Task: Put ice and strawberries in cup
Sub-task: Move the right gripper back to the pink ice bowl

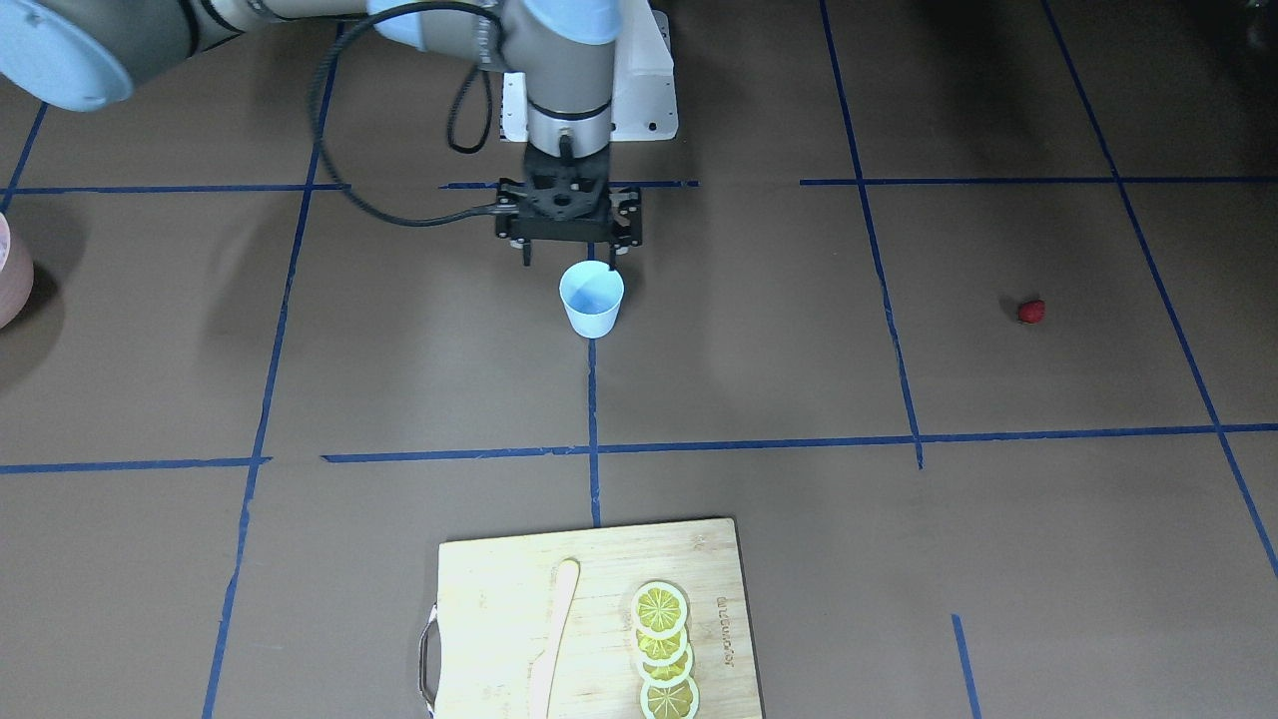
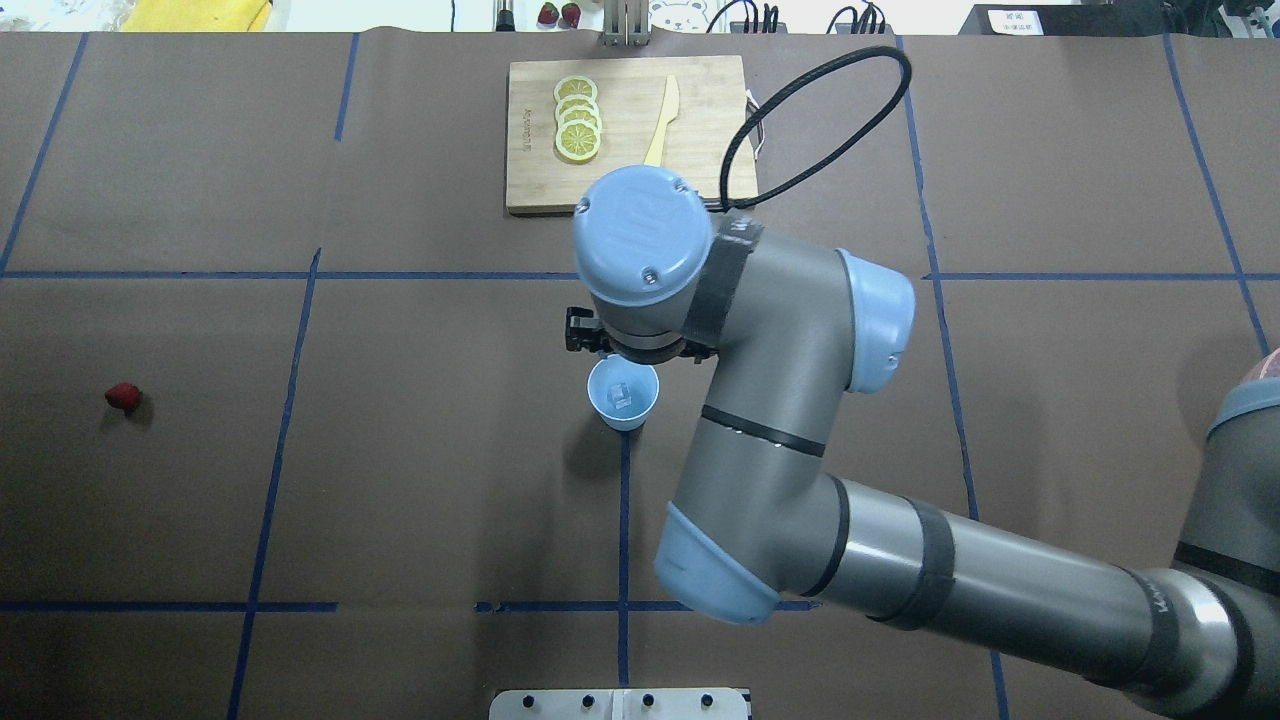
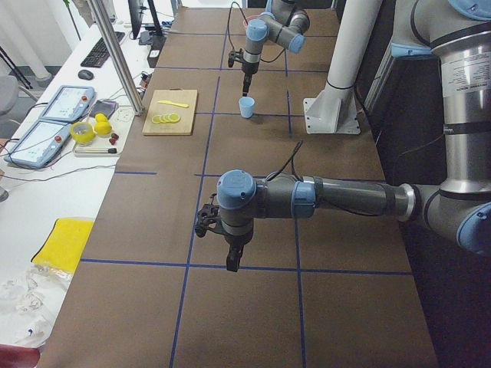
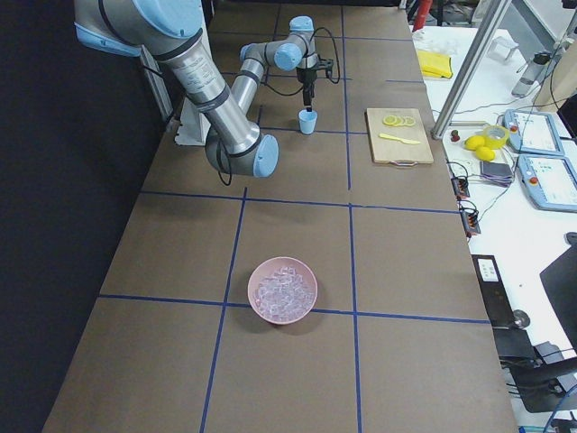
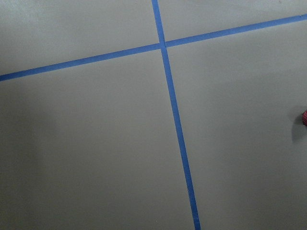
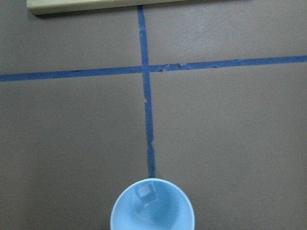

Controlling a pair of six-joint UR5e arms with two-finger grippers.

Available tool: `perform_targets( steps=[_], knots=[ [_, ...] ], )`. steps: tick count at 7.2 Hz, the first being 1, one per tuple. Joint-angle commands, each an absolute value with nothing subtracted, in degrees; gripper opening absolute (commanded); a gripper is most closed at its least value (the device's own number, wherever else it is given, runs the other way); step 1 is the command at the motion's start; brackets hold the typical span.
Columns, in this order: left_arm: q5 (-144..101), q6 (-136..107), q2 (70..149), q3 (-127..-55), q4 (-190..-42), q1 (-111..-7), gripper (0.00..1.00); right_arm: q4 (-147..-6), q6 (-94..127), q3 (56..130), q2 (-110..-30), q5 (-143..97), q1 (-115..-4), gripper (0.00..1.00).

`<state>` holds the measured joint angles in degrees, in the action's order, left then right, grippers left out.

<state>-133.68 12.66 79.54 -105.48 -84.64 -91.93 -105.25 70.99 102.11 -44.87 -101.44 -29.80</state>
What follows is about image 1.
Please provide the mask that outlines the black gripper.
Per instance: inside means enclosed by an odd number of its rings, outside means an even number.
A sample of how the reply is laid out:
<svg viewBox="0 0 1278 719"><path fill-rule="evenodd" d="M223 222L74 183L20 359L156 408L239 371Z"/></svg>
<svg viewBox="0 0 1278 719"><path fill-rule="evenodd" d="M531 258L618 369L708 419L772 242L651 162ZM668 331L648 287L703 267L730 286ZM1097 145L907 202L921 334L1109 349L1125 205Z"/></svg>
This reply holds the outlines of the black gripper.
<svg viewBox="0 0 1278 719"><path fill-rule="evenodd" d="M525 179L537 192L576 190L596 192L606 186L611 169L611 146L584 158L557 158L534 146L525 147ZM608 246L607 266L610 272L617 272L621 246ZM530 268L533 245L523 243L521 263Z"/></svg>

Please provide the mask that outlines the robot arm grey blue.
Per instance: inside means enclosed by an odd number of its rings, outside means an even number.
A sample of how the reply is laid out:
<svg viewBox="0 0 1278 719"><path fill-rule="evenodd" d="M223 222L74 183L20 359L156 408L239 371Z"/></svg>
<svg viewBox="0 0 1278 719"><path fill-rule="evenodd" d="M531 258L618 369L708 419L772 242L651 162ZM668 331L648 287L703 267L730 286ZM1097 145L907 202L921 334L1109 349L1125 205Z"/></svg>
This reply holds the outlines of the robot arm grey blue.
<svg viewBox="0 0 1278 719"><path fill-rule="evenodd" d="M530 263L534 241L602 245L606 263L642 246L642 192L610 186L617 1L5 1L3 77L55 109L97 111L234 38L302 20L337 20L305 100L320 166L358 209L404 229L489 217ZM496 73L525 80L523 181L443 217L376 208L343 178L325 140L325 95L339 59L366 34L466 63L465 86Z"/></svg>

